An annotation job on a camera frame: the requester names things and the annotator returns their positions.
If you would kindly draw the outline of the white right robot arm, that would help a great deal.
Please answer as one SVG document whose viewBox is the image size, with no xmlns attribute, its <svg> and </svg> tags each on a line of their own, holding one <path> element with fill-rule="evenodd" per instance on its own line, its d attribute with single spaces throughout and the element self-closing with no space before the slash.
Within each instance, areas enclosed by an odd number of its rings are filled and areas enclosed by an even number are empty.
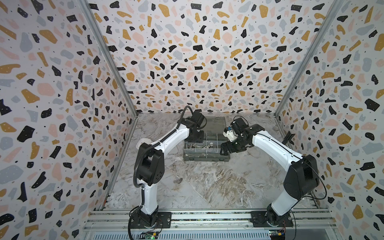
<svg viewBox="0 0 384 240">
<path fill-rule="evenodd" d="M 258 124 L 250 126 L 243 118 L 234 119 L 223 131 L 228 139 L 221 144 L 220 154 L 228 156 L 257 147 L 272 157 L 286 171 L 284 189 L 267 207 L 266 218 L 270 223 L 282 219 L 302 198 L 321 183 L 316 159 L 288 148 Z"/>
</svg>

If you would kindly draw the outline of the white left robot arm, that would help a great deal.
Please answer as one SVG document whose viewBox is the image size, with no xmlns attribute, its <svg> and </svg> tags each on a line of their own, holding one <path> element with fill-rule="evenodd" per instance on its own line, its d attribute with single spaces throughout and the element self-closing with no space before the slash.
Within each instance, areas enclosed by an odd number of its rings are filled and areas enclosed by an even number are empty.
<svg viewBox="0 0 384 240">
<path fill-rule="evenodd" d="M 165 173 L 165 157 L 183 141 L 201 143 L 204 140 L 203 128 L 208 120 L 199 111 L 192 111 L 190 117 L 184 117 L 187 106 L 177 124 L 163 137 L 152 143 L 142 143 L 134 167 L 134 186 L 141 189 L 141 204 L 136 210 L 141 221 L 153 226 L 158 220 L 157 183 Z"/>
</svg>

